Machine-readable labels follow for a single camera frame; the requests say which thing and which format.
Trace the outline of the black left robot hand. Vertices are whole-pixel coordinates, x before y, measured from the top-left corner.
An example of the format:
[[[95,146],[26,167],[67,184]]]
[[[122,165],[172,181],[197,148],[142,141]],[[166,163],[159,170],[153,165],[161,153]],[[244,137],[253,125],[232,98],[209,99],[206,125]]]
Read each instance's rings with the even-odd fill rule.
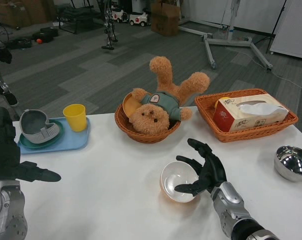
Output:
[[[62,179],[58,173],[39,168],[34,162],[21,163],[21,149],[15,137],[16,128],[10,114],[6,108],[0,107],[0,181],[58,182]]]

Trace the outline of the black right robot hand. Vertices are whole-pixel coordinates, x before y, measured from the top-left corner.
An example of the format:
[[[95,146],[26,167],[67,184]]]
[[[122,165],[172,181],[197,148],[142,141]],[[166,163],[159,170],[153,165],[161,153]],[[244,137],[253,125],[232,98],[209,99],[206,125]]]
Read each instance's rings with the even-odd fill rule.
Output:
[[[227,181],[224,166],[221,160],[212,153],[208,144],[193,138],[189,138],[187,143],[204,158],[204,164],[200,164],[195,159],[178,155],[176,160],[191,166],[198,175],[198,180],[193,183],[177,185],[174,190],[179,193],[191,194],[194,197],[204,191],[211,193],[214,187]]]

